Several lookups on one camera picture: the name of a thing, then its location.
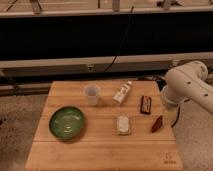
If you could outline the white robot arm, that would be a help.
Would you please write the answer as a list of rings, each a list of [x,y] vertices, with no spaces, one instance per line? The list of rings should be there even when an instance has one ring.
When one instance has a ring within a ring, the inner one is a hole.
[[[191,61],[173,67],[165,74],[166,85],[160,92],[164,106],[164,121],[176,123],[180,104],[190,99],[213,115],[213,86],[207,84],[207,66],[200,61]]]

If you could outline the translucent yellowish gripper finger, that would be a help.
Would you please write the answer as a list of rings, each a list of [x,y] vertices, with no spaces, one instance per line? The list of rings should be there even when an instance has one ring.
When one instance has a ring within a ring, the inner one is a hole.
[[[163,121],[166,125],[172,125],[176,120],[176,109],[165,109],[163,112]]]

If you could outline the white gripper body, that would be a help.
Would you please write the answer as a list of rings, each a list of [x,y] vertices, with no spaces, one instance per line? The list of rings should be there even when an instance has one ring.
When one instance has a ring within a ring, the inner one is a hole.
[[[166,109],[177,108],[180,103],[179,95],[168,86],[163,87],[160,99]]]

